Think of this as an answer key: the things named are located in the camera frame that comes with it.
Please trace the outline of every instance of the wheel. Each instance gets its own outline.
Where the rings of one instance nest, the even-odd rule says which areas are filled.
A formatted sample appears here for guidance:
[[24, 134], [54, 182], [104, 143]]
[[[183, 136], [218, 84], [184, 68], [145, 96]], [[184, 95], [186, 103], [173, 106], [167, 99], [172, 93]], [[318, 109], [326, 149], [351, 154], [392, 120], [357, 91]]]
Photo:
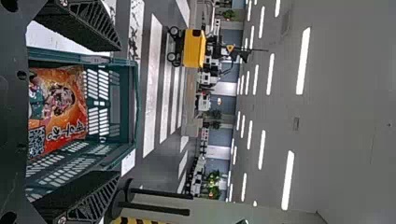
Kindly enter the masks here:
[[168, 53], [168, 55], [166, 55], [166, 59], [168, 60], [169, 63], [172, 63], [176, 59], [176, 54], [174, 52], [170, 52]]
[[178, 28], [176, 27], [176, 26], [172, 26], [170, 29], [169, 29], [169, 33], [171, 34], [171, 35], [178, 35]]
[[181, 62], [180, 62], [180, 61], [173, 61], [173, 62], [172, 62], [172, 65], [173, 65], [174, 67], [180, 67], [180, 66], [181, 66]]

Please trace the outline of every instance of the floor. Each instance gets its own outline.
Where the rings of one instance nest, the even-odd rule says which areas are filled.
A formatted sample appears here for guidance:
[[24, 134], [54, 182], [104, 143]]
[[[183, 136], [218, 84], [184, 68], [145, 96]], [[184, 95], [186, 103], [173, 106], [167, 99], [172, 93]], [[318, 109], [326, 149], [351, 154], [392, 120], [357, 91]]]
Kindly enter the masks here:
[[167, 27], [187, 27], [191, 0], [103, 2], [115, 18], [120, 52], [92, 52], [34, 21], [27, 29], [27, 45], [136, 60], [140, 65], [142, 125], [136, 151], [123, 162], [123, 170], [130, 172], [123, 174], [122, 181], [133, 178], [136, 187], [180, 191], [186, 167], [194, 157], [195, 141], [180, 135], [185, 70], [173, 68], [165, 55], [174, 46]]

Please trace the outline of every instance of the ceiling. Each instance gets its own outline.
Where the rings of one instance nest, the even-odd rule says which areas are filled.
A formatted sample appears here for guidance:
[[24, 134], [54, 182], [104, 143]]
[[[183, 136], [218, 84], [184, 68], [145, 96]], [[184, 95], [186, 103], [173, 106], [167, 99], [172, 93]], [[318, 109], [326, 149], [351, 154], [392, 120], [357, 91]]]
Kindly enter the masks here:
[[[263, 37], [258, 38], [265, 6]], [[290, 30], [280, 36], [290, 9]], [[245, 38], [255, 26], [255, 49], [276, 55], [272, 92], [266, 95], [269, 53], [254, 52], [248, 95], [238, 95], [236, 114], [246, 115], [244, 138], [232, 167], [233, 201], [280, 208], [288, 151], [295, 153], [290, 209], [319, 213], [330, 223], [393, 223], [396, 219], [396, 2], [386, 0], [258, 0]], [[303, 30], [311, 41], [303, 95], [296, 80]], [[257, 94], [253, 95], [258, 64]], [[300, 119], [293, 130], [294, 118]], [[251, 148], [248, 124], [253, 121]], [[266, 144], [258, 169], [262, 130]]]

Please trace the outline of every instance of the fluorescent light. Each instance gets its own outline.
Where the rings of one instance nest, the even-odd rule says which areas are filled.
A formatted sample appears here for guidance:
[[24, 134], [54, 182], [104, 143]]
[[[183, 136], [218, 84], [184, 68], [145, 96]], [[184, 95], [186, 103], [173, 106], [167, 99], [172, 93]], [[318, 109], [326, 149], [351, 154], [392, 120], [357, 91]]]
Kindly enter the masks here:
[[242, 183], [242, 193], [241, 193], [241, 201], [242, 202], [245, 201], [245, 194], [247, 191], [247, 179], [248, 179], [248, 175], [247, 175], [247, 173], [244, 173], [244, 182]]
[[265, 137], [266, 137], [266, 132], [265, 130], [262, 130], [262, 141], [260, 142], [260, 154], [259, 154], [259, 170], [262, 169], [262, 163], [264, 161]]
[[231, 155], [233, 155], [233, 143], [234, 143], [234, 139], [233, 139], [233, 141], [231, 142]]
[[250, 82], [250, 72], [247, 71], [247, 86], [245, 87], [245, 95], [248, 95], [248, 84]]
[[233, 184], [231, 184], [231, 186], [230, 186], [230, 192], [229, 192], [228, 198], [230, 199], [229, 200], [230, 202], [233, 201]]
[[287, 211], [289, 208], [290, 187], [291, 187], [291, 178], [293, 176], [293, 166], [294, 166], [294, 153], [292, 151], [289, 151], [288, 161], [286, 163], [285, 183], [283, 185], [283, 195], [282, 195], [282, 210], [284, 211]]
[[308, 60], [309, 39], [311, 36], [311, 27], [308, 27], [303, 32], [303, 41], [301, 43], [300, 65], [298, 68], [296, 94], [302, 95], [304, 91], [304, 80], [306, 71], [306, 62]]
[[280, 0], [276, 0], [276, 4], [275, 4], [275, 17], [279, 16], [279, 11], [280, 11]]
[[267, 95], [271, 95], [272, 77], [273, 77], [273, 73], [274, 73], [274, 63], [275, 63], [275, 54], [272, 53], [270, 56], [270, 65], [268, 68]]
[[236, 94], [239, 94], [239, 88], [241, 87], [241, 78], [238, 78], [238, 86], [236, 88]]
[[239, 95], [244, 94], [244, 85], [245, 85], [245, 76], [242, 76], [241, 89], [240, 89]]
[[230, 187], [230, 184], [231, 184], [231, 171], [228, 172], [227, 186]]
[[244, 132], [245, 132], [245, 115], [242, 116], [241, 138], [244, 138]]
[[253, 49], [253, 42], [254, 42], [254, 26], [251, 26], [250, 30], [250, 48]]
[[250, 14], [251, 14], [251, 0], [248, 2], [248, 7], [247, 7], [247, 21], [250, 21]]
[[233, 151], [233, 165], [236, 164], [236, 151], [238, 150], [238, 147], [235, 147], [235, 150]]
[[262, 7], [262, 14], [260, 16], [260, 30], [259, 30], [259, 39], [262, 38], [262, 30], [264, 28], [264, 17], [265, 17], [265, 7]]
[[248, 136], [247, 136], [247, 150], [250, 150], [251, 144], [251, 132], [253, 131], [253, 121], [251, 120], [248, 124]]
[[238, 118], [236, 120], [236, 130], [239, 131], [239, 119], [241, 118], [241, 111], [238, 111]]
[[253, 95], [256, 95], [256, 92], [257, 92], [258, 79], [259, 79], [259, 65], [256, 64], [256, 69], [254, 70]]

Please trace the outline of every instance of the person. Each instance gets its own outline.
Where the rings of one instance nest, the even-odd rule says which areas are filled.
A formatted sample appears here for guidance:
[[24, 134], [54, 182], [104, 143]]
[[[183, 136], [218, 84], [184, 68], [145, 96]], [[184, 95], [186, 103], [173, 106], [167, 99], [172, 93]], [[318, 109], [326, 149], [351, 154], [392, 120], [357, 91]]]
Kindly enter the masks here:
[[40, 119], [48, 124], [52, 115], [61, 116], [76, 102], [76, 95], [65, 86], [51, 83], [46, 90], [43, 80], [34, 72], [29, 81], [29, 119]]

